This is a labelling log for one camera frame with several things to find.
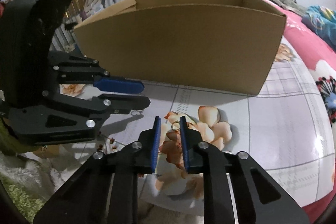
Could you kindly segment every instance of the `pink garment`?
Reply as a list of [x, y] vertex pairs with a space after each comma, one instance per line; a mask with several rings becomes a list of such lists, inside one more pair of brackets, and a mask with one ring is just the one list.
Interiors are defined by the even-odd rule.
[[336, 71], [336, 53], [321, 38], [301, 22], [301, 17], [286, 11], [269, 0], [264, 0], [287, 15], [283, 36], [290, 42], [310, 70], [316, 70], [319, 60], [325, 60]]

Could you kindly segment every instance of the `gray cloth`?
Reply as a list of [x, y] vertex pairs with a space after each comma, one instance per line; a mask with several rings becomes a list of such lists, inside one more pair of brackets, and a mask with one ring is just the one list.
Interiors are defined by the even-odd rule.
[[295, 14], [303, 17], [307, 11], [307, 8], [296, 3], [296, 0], [270, 0], [281, 8], [294, 12]]

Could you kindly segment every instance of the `cardboard box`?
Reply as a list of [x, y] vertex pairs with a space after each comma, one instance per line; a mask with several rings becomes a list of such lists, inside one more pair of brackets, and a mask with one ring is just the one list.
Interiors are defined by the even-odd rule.
[[285, 24], [262, 0], [124, 0], [75, 34], [111, 75], [257, 95]]

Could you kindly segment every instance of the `gold ring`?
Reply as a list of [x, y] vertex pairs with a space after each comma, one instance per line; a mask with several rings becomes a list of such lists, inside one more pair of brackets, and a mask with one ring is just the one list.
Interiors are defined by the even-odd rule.
[[[178, 128], [174, 128], [174, 123], [178, 123]], [[171, 124], [171, 130], [179, 131], [180, 130], [180, 121], [175, 121]]]

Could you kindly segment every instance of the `tiled surface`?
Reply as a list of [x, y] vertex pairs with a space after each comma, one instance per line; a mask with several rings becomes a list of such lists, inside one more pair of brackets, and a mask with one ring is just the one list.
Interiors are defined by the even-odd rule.
[[271, 170], [268, 173], [302, 207], [316, 200], [319, 182], [319, 161], [296, 167]]
[[335, 179], [335, 154], [320, 159], [319, 162], [319, 187], [316, 200], [319, 200], [330, 193], [333, 189], [333, 180]]
[[[282, 43], [298, 56], [285, 39]], [[166, 122], [164, 116], [172, 110], [197, 120], [198, 107], [212, 105], [219, 109], [221, 121], [231, 125], [232, 140], [225, 150], [249, 152], [302, 206], [330, 192], [335, 158], [332, 131], [315, 82], [300, 58], [274, 62], [258, 96], [143, 83], [150, 107], [129, 115], [112, 115], [101, 129], [103, 135], [127, 145], [136, 141], [141, 131], [151, 128], [157, 115]], [[95, 88], [86, 87], [81, 97], [88, 99], [99, 94]], [[65, 147], [83, 162], [96, 151], [96, 145], [90, 142]], [[155, 180], [155, 176], [147, 176], [139, 181], [138, 194], [142, 199], [175, 211], [203, 213], [203, 202], [194, 200], [192, 194], [174, 194], [174, 189], [159, 192]]]
[[317, 160], [316, 133], [304, 95], [249, 98], [251, 156], [275, 169]]

